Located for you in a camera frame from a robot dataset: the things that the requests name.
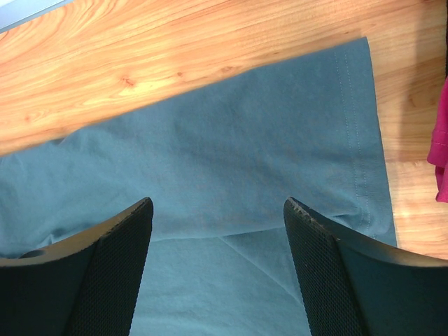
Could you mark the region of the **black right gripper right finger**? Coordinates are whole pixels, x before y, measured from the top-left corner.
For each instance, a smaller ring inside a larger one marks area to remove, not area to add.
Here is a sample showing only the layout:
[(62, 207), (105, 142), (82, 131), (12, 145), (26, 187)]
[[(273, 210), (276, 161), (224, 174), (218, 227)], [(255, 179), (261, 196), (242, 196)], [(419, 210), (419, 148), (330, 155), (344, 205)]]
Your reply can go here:
[(446, 335), (447, 261), (381, 243), (294, 198), (283, 217), (313, 335)]

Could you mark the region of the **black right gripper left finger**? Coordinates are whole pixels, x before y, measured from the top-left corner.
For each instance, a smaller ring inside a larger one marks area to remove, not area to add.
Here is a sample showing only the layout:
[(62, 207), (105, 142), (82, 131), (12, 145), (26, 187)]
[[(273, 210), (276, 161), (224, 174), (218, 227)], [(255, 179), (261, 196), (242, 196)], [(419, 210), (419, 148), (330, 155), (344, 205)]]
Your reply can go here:
[(151, 238), (145, 197), (19, 258), (1, 259), (2, 335), (128, 335)]

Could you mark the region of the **blue-grey t-shirt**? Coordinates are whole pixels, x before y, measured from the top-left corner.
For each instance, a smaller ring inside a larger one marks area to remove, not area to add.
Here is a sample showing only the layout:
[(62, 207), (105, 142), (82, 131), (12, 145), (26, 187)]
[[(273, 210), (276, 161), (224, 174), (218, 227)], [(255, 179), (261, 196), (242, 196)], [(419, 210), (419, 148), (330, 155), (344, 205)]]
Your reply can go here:
[(294, 197), (396, 245), (366, 38), (1, 158), (1, 254), (154, 204), (132, 335), (308, 335)]

